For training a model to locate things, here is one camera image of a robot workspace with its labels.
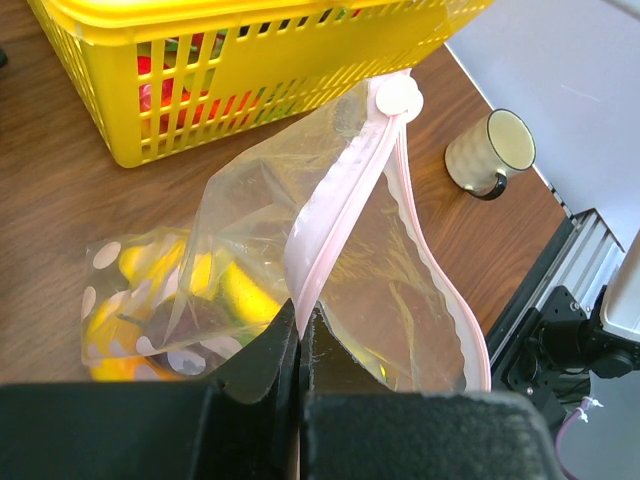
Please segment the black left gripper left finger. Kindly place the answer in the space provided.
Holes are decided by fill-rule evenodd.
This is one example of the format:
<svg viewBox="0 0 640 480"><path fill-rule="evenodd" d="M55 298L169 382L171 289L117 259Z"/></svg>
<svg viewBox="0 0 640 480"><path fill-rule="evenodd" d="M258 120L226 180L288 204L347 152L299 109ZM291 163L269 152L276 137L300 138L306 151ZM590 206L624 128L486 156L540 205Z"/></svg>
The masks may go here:
<svg viewBox="0 0 640 480"><path fill-rule="evenodd" d="M5 479L292 479L298 333L291 303L212 374L180 382L10 384Z"/></svg>

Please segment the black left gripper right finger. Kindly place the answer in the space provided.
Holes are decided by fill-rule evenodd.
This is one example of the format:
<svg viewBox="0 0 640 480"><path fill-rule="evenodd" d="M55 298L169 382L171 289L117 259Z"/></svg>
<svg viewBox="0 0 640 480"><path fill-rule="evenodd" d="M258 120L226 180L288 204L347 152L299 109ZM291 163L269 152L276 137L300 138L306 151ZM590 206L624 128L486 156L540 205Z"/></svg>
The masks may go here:
<svg viewBox="0 0 640 480"><path fill-rule="evenodd" d="M398 393L316 307L301 342L302 479L552 479L546 423L516 394Z"/></svg>

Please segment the purple grape bunch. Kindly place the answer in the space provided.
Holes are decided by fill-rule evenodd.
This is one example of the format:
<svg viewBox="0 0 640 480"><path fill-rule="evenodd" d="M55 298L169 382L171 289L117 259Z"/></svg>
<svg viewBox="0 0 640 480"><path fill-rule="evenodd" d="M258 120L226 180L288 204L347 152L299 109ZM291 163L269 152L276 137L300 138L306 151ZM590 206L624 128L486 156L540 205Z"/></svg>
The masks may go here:
<svg viewBox="0 0 640 480"><path fill-rule="evenodd" d="M235 327L227 309L217 300L188 295L174 315L175 300L171 296L161 302L142 330L156 350L191 345Z"/></svg>

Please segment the clear zip top bag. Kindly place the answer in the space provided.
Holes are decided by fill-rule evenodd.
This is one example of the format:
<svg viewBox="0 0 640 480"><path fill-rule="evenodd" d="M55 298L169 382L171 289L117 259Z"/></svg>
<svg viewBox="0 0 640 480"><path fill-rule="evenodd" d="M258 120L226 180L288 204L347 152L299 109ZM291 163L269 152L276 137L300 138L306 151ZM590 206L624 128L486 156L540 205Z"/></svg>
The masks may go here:
<svg viewBox="0 0 640 480"><path fill-rule="evenodd" d="M219 280L235 262L262 290L294 308L305 334L316 307L345 349L395 391L487 391L489 355L473 312L423 236L409 169L407 126L423 97L409 71L359 82L210 178L188 229L159 227L90 246L81 310L88 318L122 300L123 320L143 330L160 303L134 290L120 254L174 235L186 241L173 314L186 302L197 254L212 255L212 299L235 323L228 333L140 355L179 379L201 378L260 334L235 320Z"/></svg>

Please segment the yellow banana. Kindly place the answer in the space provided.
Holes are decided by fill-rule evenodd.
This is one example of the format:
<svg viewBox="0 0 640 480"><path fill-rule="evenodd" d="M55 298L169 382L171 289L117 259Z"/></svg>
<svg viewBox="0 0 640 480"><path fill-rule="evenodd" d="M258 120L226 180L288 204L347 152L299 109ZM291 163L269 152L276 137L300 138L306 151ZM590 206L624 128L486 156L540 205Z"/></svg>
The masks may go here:
<svg viewBox="0 0 640 480"><path fill-rule="evenodd" d="M233 318L252 333L262 333L280 310L280 304L235 262L231 262L221 275L219 287Z"/></svg>

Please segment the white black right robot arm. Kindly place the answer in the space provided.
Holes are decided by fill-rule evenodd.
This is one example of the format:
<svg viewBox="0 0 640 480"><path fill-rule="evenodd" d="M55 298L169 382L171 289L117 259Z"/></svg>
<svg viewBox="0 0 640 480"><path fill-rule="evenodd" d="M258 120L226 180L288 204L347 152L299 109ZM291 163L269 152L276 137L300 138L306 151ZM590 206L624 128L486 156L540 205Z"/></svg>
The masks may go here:
<svg viewBox="0 0 640 480"><path fill-rule="evenodd" d="M639 241L635 240L592 311L570 307L574 298L558 287L544 305L540 324L527 338L518 366L535 386L562 375L592 372L621 378L639 369Z"/></svg>

